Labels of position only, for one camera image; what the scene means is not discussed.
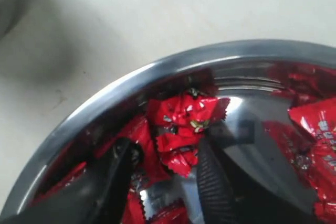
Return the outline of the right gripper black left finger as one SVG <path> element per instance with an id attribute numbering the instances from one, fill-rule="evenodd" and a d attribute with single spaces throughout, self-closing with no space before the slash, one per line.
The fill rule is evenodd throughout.
<path id="1" fill-rule="evenodd" d="M 72 184 L 3 223 L 119 223 L 131 180 L 131 141 L 112 150 Z"/>

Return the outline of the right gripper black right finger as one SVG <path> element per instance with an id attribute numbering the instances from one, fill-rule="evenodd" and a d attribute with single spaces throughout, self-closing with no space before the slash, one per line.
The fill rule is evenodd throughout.
<path id="1" fill-rule="evenodd" d="M 197 189 L 205 223 L 322 222 L 313 213 L 314 193 L 283 157 L 257 159 L 210 130 L 198 144 Z"/>

